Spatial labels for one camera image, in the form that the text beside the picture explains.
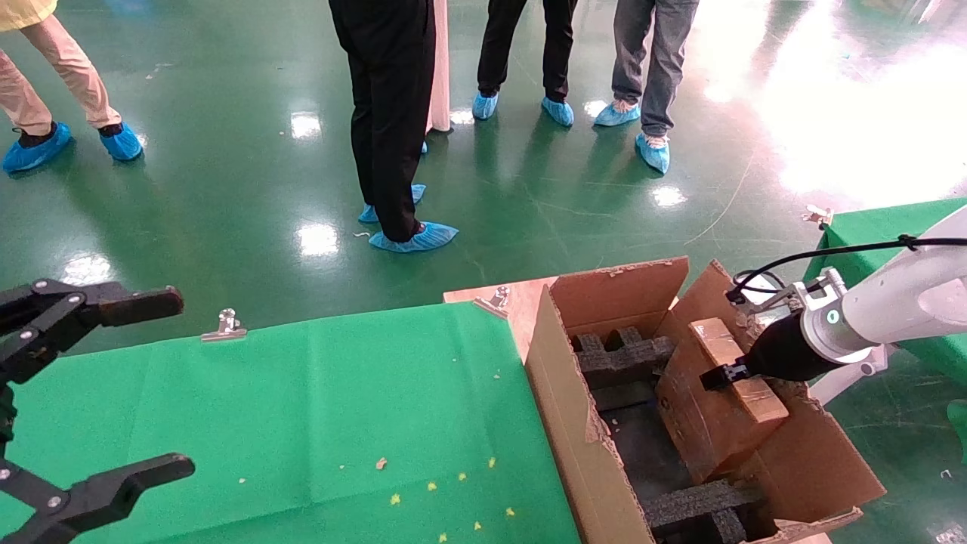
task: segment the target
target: green table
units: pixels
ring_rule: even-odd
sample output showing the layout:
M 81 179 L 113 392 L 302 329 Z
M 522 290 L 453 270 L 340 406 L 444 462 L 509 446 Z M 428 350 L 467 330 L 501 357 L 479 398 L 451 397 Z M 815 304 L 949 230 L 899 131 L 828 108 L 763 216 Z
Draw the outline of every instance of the green table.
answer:
M 86 544 L 580 542 L 510 328 L 469 303 L 66 357 L 16 403 L 8 457 L 58 485 L 197 464 Z M 0 496 L 0 535 L 29 513 Z
M 882 242 L 896 239 L 900 234 L 919 236 L 965 205 L 967 198 L 954 198 L 836 215 L 833 224 L 826 229 L 819 249 Z M 815 278 L 823 268 L 834 266 L 846 285 L 852 287 L 886 264 L 898 252 L 899 250 L 883 250 L 820 257 L 809 266 L 806 278 Z M 967 385 L 967 334 L 912 340 L 900 345 L 924 363 Z

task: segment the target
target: leg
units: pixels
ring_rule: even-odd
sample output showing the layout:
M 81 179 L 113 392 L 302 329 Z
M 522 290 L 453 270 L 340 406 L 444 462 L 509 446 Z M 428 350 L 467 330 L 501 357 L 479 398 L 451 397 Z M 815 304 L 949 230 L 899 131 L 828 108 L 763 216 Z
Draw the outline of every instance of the leg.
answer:
M 673 126 L 668 110 L 682 83 L 685 40 L 697 8 L 698 0 L 657 0 L 652 59 L 641 107 L 641 128 L 648 136 L 664 136 Z
M 577 0 L 544 0 L 543 85 L 545 96 L 562 103 L 568 96 L 568 63 L 574 45 L 571 21 Z
M 353 120 L 350 134 L 356 172 L 360 178 L 363 200 L 373 205 L 376 197 L 372 188 L 372 86 L 366 65 L 359 58 L 349 55 L 349 74 L 353 81 Z
M 84 108 L 87 122 L 92 127 L 101 129 L 121 123 L 121 115 L 107 102 L 107 90 L 98 71 L 57 17 L 51 15 L 44 22 L 28 26 L 20 32 L 64 79 Z
M 645 61 L 645 38 L 652 25 L 655 0 L 618 0 L 614 13 L 614 99 L 636 105 L 641 99 L 641 65 Z
M 490 0 L 486 30 L 483 31 L 481 60 L 477 67 L 478 89 L 492 97 L 507 81 L 507 62 L 511 55 L 513 31 L 527 0 Z
M 53 121 L 50 110 L 3 50 L 0 50 L 0 107 L 24 133 L 30 136 L 50 133 Z
M 355 107 L 350 122 L 350 139 L 363 201 L 371 206 L 376 201 L 372 187 L 372 85 L 368 67 L 360 57 L 360 52 L 353 44 L 352 36 L 345 26 L 341 2 L 331 0 L 330 8 L 333 10 L 333 23 L 339 44 L 349 55 L 349 76 L 353 85 L 353 106 Z
M 408 242 L 420 228 L 411 184 L 420 164 L 436 60 L 433 0 L 415 3 L 416 39 L 400 44 L 372 73 L 373 147 L 380 154 L 373 165 L 374 205 L 383 233 L 394 242 Z
M 383 235 L 407 242 L 420 229 L 410 187 L 423 147 L 433 84 L 431 0 L 330 0 L 337 33 L 355 60 L 354 149 L 367 202 Z M 360 77 L 365 71 L 366 79 Z M 369 96 L 365 96 L 368 87 Z M 366 150 L 364 127 L 369 124 Z M 370 156 L 368 169 L 363 161 Z M 366 181 L 366 173 L 371 180 Z

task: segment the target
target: beige pants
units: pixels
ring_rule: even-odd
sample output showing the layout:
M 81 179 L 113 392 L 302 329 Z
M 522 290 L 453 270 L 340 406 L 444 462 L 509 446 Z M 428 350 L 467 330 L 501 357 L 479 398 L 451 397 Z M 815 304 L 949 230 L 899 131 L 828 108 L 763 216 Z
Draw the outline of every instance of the beige pants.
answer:
M 98 71 L 57 17 L 51 15 L 20 32 L 64 79 L 92 127 L 99 129 L 121 122 L 121 115 L 107 103 L 107 90 Z M 0 50 L 0 107 L 28 135 L 44 136 L 50 132 L 53 120 L 50 110 L 3 50 Z

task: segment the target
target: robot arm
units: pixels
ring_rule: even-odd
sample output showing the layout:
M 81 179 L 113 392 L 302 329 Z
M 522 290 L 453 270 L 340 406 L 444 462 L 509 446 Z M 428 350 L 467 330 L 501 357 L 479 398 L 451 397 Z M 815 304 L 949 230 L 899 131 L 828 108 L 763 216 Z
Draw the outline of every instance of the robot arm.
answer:
M 964 236 L 967 206 L 932 227 L 923 239 L 963 241 Z M 806 381 L 867 362 L 878 346 L 967 332 L 965 285 L 967 246 L 911 243 L 909 251 L 851 289 L 834 269 L 827 269 L 809 285 L 796 283 L 760 305 L 733 296 L 750 315 L 789 299 L 802 309 L 770 324 L 745 357 L 706 373 L 703 384 L 718 389 L 752 376 Z

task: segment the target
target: white pants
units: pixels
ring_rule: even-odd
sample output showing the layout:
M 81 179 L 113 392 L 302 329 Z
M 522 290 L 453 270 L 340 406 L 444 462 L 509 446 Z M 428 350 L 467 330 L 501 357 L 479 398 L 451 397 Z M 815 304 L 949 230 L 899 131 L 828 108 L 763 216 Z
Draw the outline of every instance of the white pants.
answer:
M 450 130 L 450 35 L 447 0 L 433 0 L 436 11 L 436 69 L 433 73 L 433 93 L 429 101 L 426 131 Z
M 99 129 L 121 122 L 121 115 L 107 102 L 107 90 L 98 71 L 57 17 L 51 15 L 20 32 L 64 79 L 92 127 Z M 3 50 L 0 50 L 0 107 L 28 135 L 44 136 L 50 132 L 53 120 L 50 110 Z

